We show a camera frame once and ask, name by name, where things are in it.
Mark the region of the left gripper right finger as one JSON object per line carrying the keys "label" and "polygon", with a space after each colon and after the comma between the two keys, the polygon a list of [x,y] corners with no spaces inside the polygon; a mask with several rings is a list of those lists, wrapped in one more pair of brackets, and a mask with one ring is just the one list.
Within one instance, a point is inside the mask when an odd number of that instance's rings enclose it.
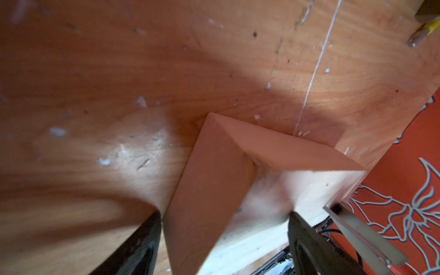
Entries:
{"label": "left gripper right finger", "polygon": [[289,216],[288,240],[297,275],[365,274],[359,264],[335,251],[297,212]]}

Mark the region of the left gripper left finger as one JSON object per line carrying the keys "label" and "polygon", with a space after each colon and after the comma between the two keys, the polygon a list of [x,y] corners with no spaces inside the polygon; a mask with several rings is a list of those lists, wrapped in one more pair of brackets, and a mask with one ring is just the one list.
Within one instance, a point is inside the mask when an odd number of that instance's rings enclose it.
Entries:
{"label": "left gripper left finger", "polygon": [[162,220],[154,212],[92,275],[152,275],[159,252]]}

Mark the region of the light wooden block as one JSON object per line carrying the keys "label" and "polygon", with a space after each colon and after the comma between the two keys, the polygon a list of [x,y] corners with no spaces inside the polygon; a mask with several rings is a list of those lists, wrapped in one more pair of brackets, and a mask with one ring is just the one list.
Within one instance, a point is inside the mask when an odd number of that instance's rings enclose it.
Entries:
{"label": "light wooden block", "polygon": [[327,218],[366,170],[323,144],[208,114],[164,215],[175,275],[232,275]]}

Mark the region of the orange black claw hammer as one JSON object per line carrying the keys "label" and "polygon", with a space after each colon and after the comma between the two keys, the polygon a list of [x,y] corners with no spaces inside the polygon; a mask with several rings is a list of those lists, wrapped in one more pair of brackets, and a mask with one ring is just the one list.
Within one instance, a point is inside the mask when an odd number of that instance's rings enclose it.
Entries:
{"label": "orange black claw hammer", "polygon": [[337,204],[323,207],[349,243],[377,275],[412,275],[408,257],[354,213]]}

